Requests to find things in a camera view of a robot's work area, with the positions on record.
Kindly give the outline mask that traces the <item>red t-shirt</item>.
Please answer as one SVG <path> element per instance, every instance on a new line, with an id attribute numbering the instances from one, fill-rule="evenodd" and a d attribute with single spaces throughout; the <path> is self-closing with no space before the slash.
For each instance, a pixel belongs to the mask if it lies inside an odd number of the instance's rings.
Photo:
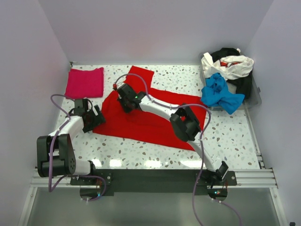
<path id="1" fill-rule="evenodd" d="M 135 92 L 148 90 L 153 97 L 168 103 L 176 105 L 193 104 L 191 109 L 199 120 L 200 127 L 204 126 L 206 111 L 196 106 L 196 104 L 201 104 L 199 97 L 151 88 L 153 71 L 132 66 L 129 73 L 130 76 L 126 77 L 125 82 Z M 170 121 L 140 110 L 126 113 L 117 101 L 117 97 L 117 92 L 112 91 L 104 100 L 102 114 L 105 118 L 105 123 L 93 129 L 93 133 L 192 150 L 189 144 L 176 137 Z"/>

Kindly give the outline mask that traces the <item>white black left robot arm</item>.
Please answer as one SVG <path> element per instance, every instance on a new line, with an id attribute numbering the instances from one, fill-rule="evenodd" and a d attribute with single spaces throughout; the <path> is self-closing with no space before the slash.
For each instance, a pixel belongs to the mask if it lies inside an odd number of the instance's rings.
<path id="1" fill-rule="evenodd" d="M 40 177 L 64 175 L 89 175 L 91 161 L 76 160 L 72 140 L 78 133 L 87 133 L 105 123 L 98 105 L 89 99 L 74 100 L 74 107 L 67 113 L 63 124 L 54 132 L 37 139 L 37 169 Z"/>

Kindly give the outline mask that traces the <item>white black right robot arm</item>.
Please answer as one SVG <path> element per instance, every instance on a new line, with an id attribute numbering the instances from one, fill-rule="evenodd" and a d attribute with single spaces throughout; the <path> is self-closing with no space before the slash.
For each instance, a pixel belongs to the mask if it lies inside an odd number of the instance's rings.
<path id="1" fill-rule="evenodd" d="M 202 142 L 204 129 L 201 129 L 200 122 L 191 109 L 192 106 L 206 109 L 204 106 L 199 104 L 169 104 L 154 98 L 147 92 L 136 93 L 131 86 L 125 83 L 120 87 L 114 83 L 113 89 L 117 91 L 118 101 L 126 113 L 140 110 L 169 121 L 176 137 L 189 144 L 201 157 L 202 163 L 206 167 L 204 178 L 209 181 L 224 180 L 229 167 L 225 161 L 204 148 Z"/>

